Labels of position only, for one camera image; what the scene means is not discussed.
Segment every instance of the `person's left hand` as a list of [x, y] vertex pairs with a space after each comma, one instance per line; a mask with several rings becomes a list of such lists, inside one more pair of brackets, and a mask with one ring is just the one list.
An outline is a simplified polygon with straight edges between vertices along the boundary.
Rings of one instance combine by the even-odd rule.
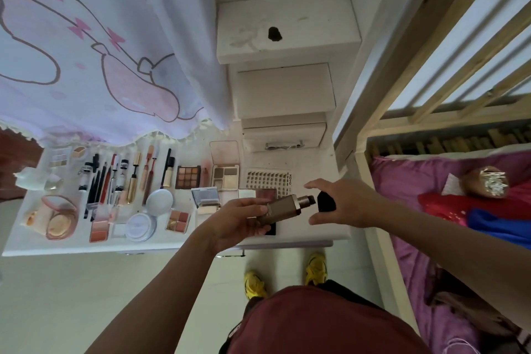
[[256, 218], [267, 212], [268, 199], [234, 199], [225, 204], [216, 213], [205, 220], [197, 231], [204, 232], [211, 239], [211, 248], [215, 254], [232, 248], [245, 238], [264, 235], [270, 225], [260, 226]]

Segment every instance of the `sneaker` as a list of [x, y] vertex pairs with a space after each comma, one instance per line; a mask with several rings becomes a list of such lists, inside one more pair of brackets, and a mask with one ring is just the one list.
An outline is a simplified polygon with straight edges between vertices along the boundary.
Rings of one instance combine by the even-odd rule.
[[327, 261], [322, 253], [314, 253], [309, 257], [304, 285], [319, 285], [327, 280]]
[[245, 284], [245, 296], [247, 299], [251, 299], [253, 297], [269, 297], [264, 286], [265, 283], [255, 272], [245, 273], [243, 280]]

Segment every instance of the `purple bed sheet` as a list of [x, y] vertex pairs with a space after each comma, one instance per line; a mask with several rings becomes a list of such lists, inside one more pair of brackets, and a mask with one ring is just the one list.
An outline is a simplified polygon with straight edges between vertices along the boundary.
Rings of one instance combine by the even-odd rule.
[[[514, 186], [531, 179], [531, 150], [494, 155], [486, 158], [450, 160], [430, 158], [425, 161], [393, 160], [376, 157], [372, 178], [376, 190], [394, 201], [423, 211], [417, 197], [423, 193], [441, 193], [448, 174], [462, 176], [484, 165], [505, 171]], [[421, 337], [434, 354], [442, 354], [450, 340], [458, 337], [478, 347], [479, 332], [464, 318], [453, 314], [449, 307], [432, 308], [424, 304], [426, 273], [430, 259], [410, 244], [391, 236], [398, 264], [404, 278]], [[448, 354], [470, 354], [465, 345], [453, 345]]]

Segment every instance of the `cartoon print curtain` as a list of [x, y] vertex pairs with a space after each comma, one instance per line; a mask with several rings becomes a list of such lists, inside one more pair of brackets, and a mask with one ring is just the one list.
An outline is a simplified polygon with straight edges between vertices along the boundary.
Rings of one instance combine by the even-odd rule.
[[231, 118], [215, 0], [0, 0], [0, 123], [46, 145]]

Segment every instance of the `black pants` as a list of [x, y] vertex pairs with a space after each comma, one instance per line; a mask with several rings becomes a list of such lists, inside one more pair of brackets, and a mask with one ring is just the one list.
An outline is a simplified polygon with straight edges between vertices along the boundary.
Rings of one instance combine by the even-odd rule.
[[[371, 308], [380, 309], [384, 311], [378, 305], [373, 304], [372, 302], [366, 300], [363, 297], [360, 297], [355, 292], [350, 291], [348, 288], [343, 287], [341, 284], [337, 284], [333, 280], [327, 280], [325, 283], [319, 284], [315, 288], [320, 288], [321, 290], [324, 290], [324, 291], [333, 292], [334, 294], [345, 298], [347, 301], [350, 301], [351, 303], [367, 305]], [[245, 311], [243, 312], [243, 318], [245, 319], [245, 317], [249, 314], [249, 312], [252, 311], [255, 305], [258, 304], [263, 299], [264, 298], [262, 297], [253, 297], [249, 299], [249, 302], [247, 303], [247, 306], [245, 307]], [[240, 324], [238, 324], [234, 329], [230, 331], [227, 341], [219, 349], [219, 354], [226, 354], [228, 352], [229, 346], [230, 346], [230, 339], [232, 338], [232, 335], [234, 334], [235, 330], [239, 327]]]

